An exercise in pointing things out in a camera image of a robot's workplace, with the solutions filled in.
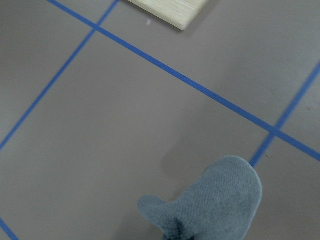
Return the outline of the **grey cloth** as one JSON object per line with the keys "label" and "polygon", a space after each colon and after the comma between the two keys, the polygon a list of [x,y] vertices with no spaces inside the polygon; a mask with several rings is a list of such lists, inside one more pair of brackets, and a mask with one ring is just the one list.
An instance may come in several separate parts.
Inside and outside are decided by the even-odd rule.
{"label": "grey cloth", "polygon": [[140,214],[164,240],[243,240],[261,203],[263,188],[244,159],[226,156],[210,165],[176,200],[146,195]]}

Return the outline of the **wooden cutting board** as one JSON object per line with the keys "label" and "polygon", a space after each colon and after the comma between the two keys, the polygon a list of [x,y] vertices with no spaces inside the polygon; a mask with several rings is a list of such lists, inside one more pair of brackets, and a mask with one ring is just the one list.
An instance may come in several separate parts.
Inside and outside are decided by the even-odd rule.
{"label": "wooden cutting board", "polygon": [[129,0],[130,3],[185,31],[208,0]]}

